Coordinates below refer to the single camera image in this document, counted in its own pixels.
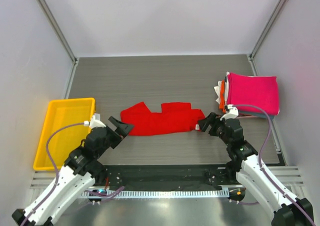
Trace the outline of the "red t shirt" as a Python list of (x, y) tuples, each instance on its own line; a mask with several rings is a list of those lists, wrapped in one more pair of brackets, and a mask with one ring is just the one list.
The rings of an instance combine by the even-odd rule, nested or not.
[(121, 121), (133, 125), (131, 136), (155, 136), (190, 132), (197, 129), (205, 115), (201, 109), (192, 108), (189, 102), (165, 102), (161, 112), (152, 112), (144, 102), (139, 102), (120, 112)]

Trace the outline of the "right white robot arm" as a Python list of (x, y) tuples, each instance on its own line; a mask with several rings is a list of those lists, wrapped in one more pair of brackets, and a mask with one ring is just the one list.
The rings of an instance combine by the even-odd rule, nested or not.
[(263, 207), (273, 226), (313, 226), (313, 206), (307, 198), (298, 198), (283, 185), (263, 162), (261, 154), (243, 135), (240, 121), (232, 116), (210, 113), (199, 120), (198, 129), (220, 138), (230, 161), (225, 177), (231, 184), (242, 184)]

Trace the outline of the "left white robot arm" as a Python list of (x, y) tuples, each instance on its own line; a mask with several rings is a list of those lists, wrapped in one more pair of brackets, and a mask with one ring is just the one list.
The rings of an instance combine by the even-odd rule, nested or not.
[(19, 226), (52, 226), (66, 209), (89, 187), (106, 181), (107, 167), (98, 159), (109, 148), (115, 149), (134, 128), (114, 117), (108, 119), (115, 129), (96, 116), (80, 123), (90, 132), (80, 145), (72, 150), (61, 168), (50, 155), (55, 178), (42, 194), (25, 209), (16, 209), (12, 218)]

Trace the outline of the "folded orange t shirt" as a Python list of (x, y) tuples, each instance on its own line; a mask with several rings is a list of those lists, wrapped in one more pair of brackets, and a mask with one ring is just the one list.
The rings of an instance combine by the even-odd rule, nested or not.
[(219, 109), (225, 113), (226, 112), (226, 109), (225, 109), (225, 106), (226, 106), (226, 101), (225, 101), (225, 90), (226, 90), (226, 83), (224, 80), (221, 81), (221, 84), (220, 84), (220, 103), (219, 103)]

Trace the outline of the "folded white t shirt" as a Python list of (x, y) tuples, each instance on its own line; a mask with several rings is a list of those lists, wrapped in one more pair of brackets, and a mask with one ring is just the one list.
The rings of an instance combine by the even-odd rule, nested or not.
[(230, 89), (230, 81), (229, 81), (230, 72), (226, 72), (226, 76), (223, 80), (218, 81), (217, 85), (213, 87), (214, 92), (217, 96), (215, 100), (218, 104), (224, 102), (225, 104), (228, 101), (229, 89)]

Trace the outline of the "folded pink t shirt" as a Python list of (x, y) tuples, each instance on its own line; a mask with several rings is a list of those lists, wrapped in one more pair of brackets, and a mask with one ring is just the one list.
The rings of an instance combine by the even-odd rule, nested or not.
[(279, 89), (276, 76), (246, 76), (230, 72), (227, 75), (226, 103), (237, 105), (240, 111), (259, 113), (255, 106), (268, 115), (280, 112)]

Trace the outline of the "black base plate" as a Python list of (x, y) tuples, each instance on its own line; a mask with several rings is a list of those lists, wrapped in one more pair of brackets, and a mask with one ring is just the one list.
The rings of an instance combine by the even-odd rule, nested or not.
[(235, 186), (235, 175), (223, 164), (106, 165), (94, 184), (126, 191), (205, 191)]

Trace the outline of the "left aluminium frame post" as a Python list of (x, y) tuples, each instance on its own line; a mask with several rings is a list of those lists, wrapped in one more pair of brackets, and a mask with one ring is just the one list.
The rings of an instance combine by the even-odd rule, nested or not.
[(62, 32), (57, 20), (55, 19), (49, 5), (47, 4), (46, 0), (36, 0), (36, 1), (39, 4), (41, 10), (43, 11), (45, 17), (47, 18), (49, 24), (51, 25), (54, 33), (58, 37), (63, 48), (65, 49), (67, 55), (71, 59), (72, 63), (75, 65), (77, 63), (77, 57), (73, 53), (65, 35), (63, 34), (63, 32)]

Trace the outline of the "aluminium frame post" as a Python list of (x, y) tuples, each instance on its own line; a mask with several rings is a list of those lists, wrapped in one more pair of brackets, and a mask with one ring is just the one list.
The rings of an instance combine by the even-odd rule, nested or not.
[(274, 26), (276, 20), (278, 19), (278, 17), (280, 16), (282, 10), (284, 9), (286, 3), (288, 0), (278, 0), (269, 19), (267, 20), (260, 36), (258, 37), (252, 51), (250, 54), (248, 54), (248, 60), (252, 61), (256, 54), (258, 53), (260, 47), (262, 46), (265, 38), (267, 37), (267, 35), (269, 34), (269, 32), (271, 31), (272, 27)]
[(77, 57), (73, 53), (65, 35), (63, 34), (63, 32), (62, 32), (57, 20), (55, 19), (49, 5), (47, 4), (46, 0), (36, 0), (36, 1), (39, 4), (41, 10), (43, 11), (45, 17), (47, 18), (49, 24), (51, 25), (54, 33), (58, 37), (63, 48), (65, 49), (67, 55), (71, 59), (72, 63), (75, 65), (77, 63)]

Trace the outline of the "right aluminium frame post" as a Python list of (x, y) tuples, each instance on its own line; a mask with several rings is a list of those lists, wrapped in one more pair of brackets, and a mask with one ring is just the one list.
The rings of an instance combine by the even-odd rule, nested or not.
[(269, 19), (267, 20), (260, 36), (258, 37), (252, 51), (250, 54), (248, 54), (248, 60), (252, 61), (256, 54), (258, 53), (260, 47), (262, 46), (265, 38), (267, 37), (267, 35), (269, 34), (269, 32), (271, 31), (272, 27), (274, 26), (276, 20), (278, 19), (278, 17), (280, 16), (282, 10), (284, 9), (286, 3), (288, 0), (278, 0)]

